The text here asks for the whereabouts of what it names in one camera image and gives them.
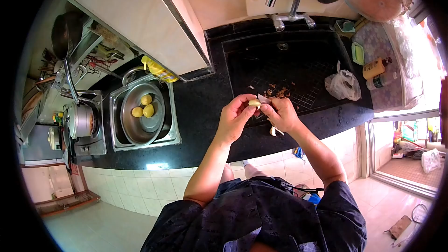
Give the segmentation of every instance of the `door frame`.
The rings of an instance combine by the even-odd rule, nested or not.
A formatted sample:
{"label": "door frame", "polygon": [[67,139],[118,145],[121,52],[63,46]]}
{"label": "door frame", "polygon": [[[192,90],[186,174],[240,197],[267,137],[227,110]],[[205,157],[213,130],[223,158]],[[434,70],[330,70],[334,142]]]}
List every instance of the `door frame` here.
{"label": "door frame", "polygon": [[390,184],[392,186],[395,186],[397,188],[403,189],[405,191],[408,191],[410,193],[428,198],[428,199],[434,199],[434,197],[437,194],[437,188],[423,185],[417,182],[413,182],[407,179],[403,179],[400,177],[396,177],[387,173],[384,173],[382,171],[375,171],[375,160],[379,159],[376,158],[376,152],[375,152],[375,130],[373,127],[373,123],[379,123],[379,122],[396,122],[396,121],[404,121],[404,120],[417,120],[422,118],[433,118],[433,117],[439,117],[440,113],[438,109],[431,109],[421,112],[414,112],[414,113],[406,113],[406,114],[400,114],[400,115],[393,115],[393,116],[383,116],[383,117],[377,117],[373,118],[372,120],[367,122],[367,128],[368,128],[368,137],[369,137],[369,156],[370,159],[368,161],[368,169],[367,173],[370,177],[382,181],[384,183]]}

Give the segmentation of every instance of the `yellow bottle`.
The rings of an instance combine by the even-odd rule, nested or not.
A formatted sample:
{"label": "yellow bottle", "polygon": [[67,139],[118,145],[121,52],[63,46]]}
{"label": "yellow bottle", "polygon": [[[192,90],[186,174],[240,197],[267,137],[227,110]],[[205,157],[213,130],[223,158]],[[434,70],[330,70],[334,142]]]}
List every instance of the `yellow bottle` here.
{"label": "yellow bottle", "polygon": [[144,64],[145,67],[148,67],[149,71],[152,74],[156,75],[157,77],[159,77],[160,79],[162,79],[167,83],[172,83],[179,80],[179,78],[177,78],[171,72],[163,68],[160,64],[150,59],[148,56],[143,56],[142,64]]}
{"label": "yellow bottle", "polygon": [[362,67],[362,76],[368,80],[386,71],[386,66],[392,62],[392,59],[377,58]]}

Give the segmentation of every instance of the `potato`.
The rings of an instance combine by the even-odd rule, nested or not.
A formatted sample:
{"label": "potato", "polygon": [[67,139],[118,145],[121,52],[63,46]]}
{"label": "potato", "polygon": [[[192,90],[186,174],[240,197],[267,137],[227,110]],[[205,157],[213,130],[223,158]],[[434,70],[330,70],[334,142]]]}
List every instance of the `potato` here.
{"label": "potato", "polygon": [[143,116],[143,109],[141,107],[135,107],[132,109],[132,115],[136,118]]}
{"label": "potato", "polygon": [[145,108],[143,108],[143,115],[146,118],[151,118],[152,115],[154,115],[154,106],[152,106],[152,104],[146,105]]}
{"label": "potato", "polygon": [[152,97],[151,97],[151,95],[146,94],[146,95],[142,96],[140,101],[142,102],[143,105],[148,105],[152,102]]}

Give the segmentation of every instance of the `hand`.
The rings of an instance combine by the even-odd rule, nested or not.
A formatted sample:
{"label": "hand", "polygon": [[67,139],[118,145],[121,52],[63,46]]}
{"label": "hand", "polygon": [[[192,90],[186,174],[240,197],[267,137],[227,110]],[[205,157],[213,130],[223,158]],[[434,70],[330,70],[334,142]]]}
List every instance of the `hand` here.
{"label": "hand", "polygon": [[260,111],[256,111],[256,107],[248,104],[249,100],[256,98],[257,96],[250,93],[240,94],[224,106],[214,140],[228,145],[236,141],[249,118],[260,114]]}
{"label": "hand", "polygon": [[282,132],[291,132],[300,123],[297,113],[289,98],[269,98],[277,112],[269,104],[262,104],[261,111],[269,117],[272,124]]}

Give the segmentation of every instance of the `black sink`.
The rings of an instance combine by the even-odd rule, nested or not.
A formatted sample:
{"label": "black sink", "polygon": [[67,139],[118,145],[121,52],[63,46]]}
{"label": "black sink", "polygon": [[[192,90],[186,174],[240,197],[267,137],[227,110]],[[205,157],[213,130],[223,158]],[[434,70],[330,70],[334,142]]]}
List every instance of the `black sink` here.
{"label": "black sink", "polygon": [[[325,77],[341,69],[354,72],[339,36],[331,30],[299,30],[251,35],[222,43],[234,96],[260,93],[288,96],[297,114],[335,107],[350,100],[332,97]],[[247,126],[265,124],[252,117]]]}

